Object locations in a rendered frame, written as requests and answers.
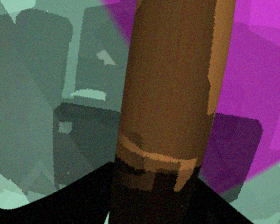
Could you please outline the brown cylinder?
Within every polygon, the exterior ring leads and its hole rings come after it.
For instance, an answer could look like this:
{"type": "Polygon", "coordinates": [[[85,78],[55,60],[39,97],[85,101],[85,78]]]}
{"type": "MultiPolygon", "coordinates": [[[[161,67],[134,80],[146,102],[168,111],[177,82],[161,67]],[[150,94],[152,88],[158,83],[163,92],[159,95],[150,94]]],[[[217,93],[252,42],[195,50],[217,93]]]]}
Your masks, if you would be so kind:
{"type": "Polygon", "coordinates": [[[236,0],[137,0],[109,224],[182,224],[214,122],[236,0]]]}

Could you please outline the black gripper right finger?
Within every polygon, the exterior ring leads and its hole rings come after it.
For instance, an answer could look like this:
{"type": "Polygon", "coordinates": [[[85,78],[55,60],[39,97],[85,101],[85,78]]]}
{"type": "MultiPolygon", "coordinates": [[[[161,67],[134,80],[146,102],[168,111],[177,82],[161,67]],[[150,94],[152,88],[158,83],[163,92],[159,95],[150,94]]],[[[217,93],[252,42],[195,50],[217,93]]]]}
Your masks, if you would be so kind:
{"type": "Polygon", "coordinates": [[[255,224],[197,178],[182,224],[255,224]]]}

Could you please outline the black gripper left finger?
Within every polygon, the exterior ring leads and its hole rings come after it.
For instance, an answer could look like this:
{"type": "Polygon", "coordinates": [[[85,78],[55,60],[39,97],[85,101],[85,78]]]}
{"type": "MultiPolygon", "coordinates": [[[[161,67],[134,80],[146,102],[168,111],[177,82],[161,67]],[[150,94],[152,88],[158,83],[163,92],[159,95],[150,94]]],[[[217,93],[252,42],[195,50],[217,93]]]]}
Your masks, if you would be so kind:
{"type": "Polygon", "coordinates": [[[60,191],[14,209],[0,208],[0,224],[104,224],[110,211],[114,162],[60,191]]]}

